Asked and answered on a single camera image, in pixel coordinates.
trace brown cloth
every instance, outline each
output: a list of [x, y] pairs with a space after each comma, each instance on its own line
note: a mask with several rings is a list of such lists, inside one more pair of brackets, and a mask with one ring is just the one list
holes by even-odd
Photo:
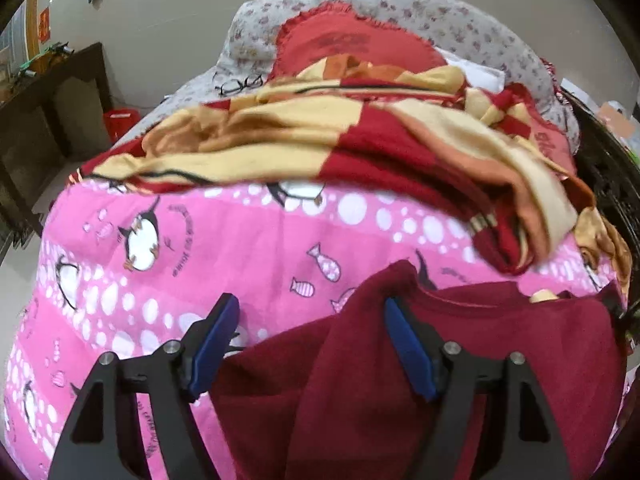
[[598, 268], [600, 256], [605, 254], [616, 271], [620, 288], [629, 294], [632, 257], [624, 238], [596, 208], [586, 207], [578, 216], [574, 228], [575, 242], [580, 247], [582, 259], [591, 269]]

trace gray wall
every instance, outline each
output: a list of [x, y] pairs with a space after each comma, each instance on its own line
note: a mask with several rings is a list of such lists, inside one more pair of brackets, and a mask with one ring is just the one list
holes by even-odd
[[[42, 9], [50, 0], [39, 0]], [[245, 0], [52, 0], [52, 41], [104, 43], [111, 91], [138, 107], [215, 64]], [[638, 74], [592, 0], [466, 0], [512, 28], [598, 102], [632, 109]]]

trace silver bolt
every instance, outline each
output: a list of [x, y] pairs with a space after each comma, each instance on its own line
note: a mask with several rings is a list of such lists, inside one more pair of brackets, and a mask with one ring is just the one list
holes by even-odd
[[448, 355], [458, 355], [462, 351], [462, 348], [455, 341], [447, 341], [444, 343], [444, 351]]
[[175, 339], [167, 341], [162, 345], [162, 350], [164, 350], [165, 354], [175, 354], [180, 350], [180, 341], [176, 341]]
[[523, 365], [526, 361], [524, 355], [520, 352], [511, 352], [509, 359], [511, 359], [511, 362], [515, 365]]
[[103, 365], [109, 365], [113, 362], [113, 358], [115, 357], [115, 354], [113, 352], [105, 352], [104, 354], [100, 355], [100, 357], [98, 357], [98, 362]]

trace dark wooden table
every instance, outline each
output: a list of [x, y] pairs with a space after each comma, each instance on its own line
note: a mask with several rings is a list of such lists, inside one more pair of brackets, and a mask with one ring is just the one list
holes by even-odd
[[[20, 120], [20, 115], [41, 108], [49, 131], [56, 141], [60, 153], [66, 158], [71, 154], [71, 145], [65, 135], [62, 122], [56, 111], [54, 96], [58, 87], [69, 78], [78, 78], [89, 82], [94, 80], [100, 97], [102, 110], [113, 110], [113, 102], [109, 92], [109, 83], [104, 66], [102, 44], [94, 43], [87, 48], [72, 54], [65, 61], [52, 66], [43, 75], [24, 83], [24, 86], [15, 93], [11, 99], [0, 105], [0, 139], [4, 130], [8, 129], [14, 121]], [[0, 160], [0, 185], [6, 189], [6, 193], [15, 205], [19, 218], [7, 218], [6, 223], [11, 228], [16, 225], [26, 224], [33, 229], [38, 236], [42, 235], [42, 224], [37, 214], [31, 210], [31, 206], [21, 195], [7, 168]]]

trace red plastic bin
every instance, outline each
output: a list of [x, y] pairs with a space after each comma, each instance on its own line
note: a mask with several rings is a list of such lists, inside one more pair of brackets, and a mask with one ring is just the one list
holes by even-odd
[[102, 117], [112, 144], [115, 144], [118, 139], [138, 124], [141, 119], [140, 113], [134, 108], [111, 110], [103, 114]]

